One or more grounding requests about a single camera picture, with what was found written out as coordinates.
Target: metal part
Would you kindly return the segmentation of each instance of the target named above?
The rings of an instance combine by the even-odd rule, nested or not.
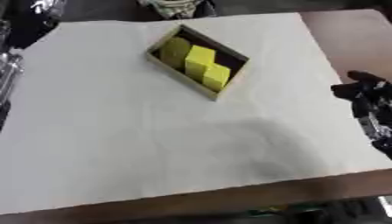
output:
[[[37,0],[31,8],[37,14],[46,14],[51,18],[60,18],[66,6],[67,0]]]
[[[10,97],[16,80],[23,72],[22,56],[4,52],[0,54],[0,107]]]

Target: open box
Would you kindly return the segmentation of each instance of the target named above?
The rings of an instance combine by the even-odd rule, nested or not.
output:
[[[196,80],[191,79],[189,76],[185,74],[185,71],[180,71],[177,69],[172,68],[171,66],[166,65],[163,63],[159,58],[159,49],[173,37],[181,37],[191,42],[192,45],[197,46],[204,46],[216,51],[215,56],[215,63],[223,65],[231,69],[231,73],[228,79],[227,85],[220,91],[215,92],[208,87],[205,87],[201,83],[197,82]],[[150,47],[147,50],[147,58],[154,62],[155,64],[161,66],[162,68],[166,69],[169,74],[177,79],[188,85],[191,88],[194,88],[204,94],[205,96],[209,97],[212,100],[216,100],[218,96],[227,89],[231,83],[233,83],[234,77],[237,77],[241,70],[245,67],[248,63],[249,58],[236,52],[233,49],[230,49],[223,44],[195,31],[194,29],[189,28],[186,25],[180,25],[173,31],[166,34],[163,38],[161,38],[155,45]]]

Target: cardboard box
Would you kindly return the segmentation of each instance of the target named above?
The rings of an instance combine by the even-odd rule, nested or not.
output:
[[[202,83],[197,82],[196,80],[193,80],[189,76],[187,76],[185,74],[185,71],[174,69],[166,65],[159,59],[159,49],[161,48],[161,46],[165,44],[167,40],[173,37],[181,37],[187,39],[193,45],[204,46],[210,49],[214,49],[216,51],[215,63],[231,69],[229,81],[227,85],[220,92],[215,92],[209,89],[208,87],[205,87]],[[158,66],[165,69],[173,78],[185,83],[187,86],[191,88],[198,90],[203,95],[207,96],[208,98],[214,101],[218,99],[219,95],[225,89],[230,88],[230,84],[233,83],[233,79],[241,74],[242,69],[249,62],[248,57],[240,54],[239,52],[223,44],[220,44],[219,42],[183,24],[177,27],[176,29],[174,29],[173,31],[169,32],[168,34],[166,34],[155,45],[150,47],[147,50],[146,55],[150,61],[154,62]]]

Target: white sheet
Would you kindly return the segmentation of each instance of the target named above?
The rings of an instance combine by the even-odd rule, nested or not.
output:
[[[251,58],[217,102],[143,56],[180,23]],[[24,56],[0,214],[392,167],[298,14],[62,24]]]

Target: floor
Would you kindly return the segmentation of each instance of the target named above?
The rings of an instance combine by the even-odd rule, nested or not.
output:
[[[353,0],[214,0],[220,16],[288,11],[341,10]],[[140,10],[136,0],[68,0],[65,21],[151,21],[159,17]]]

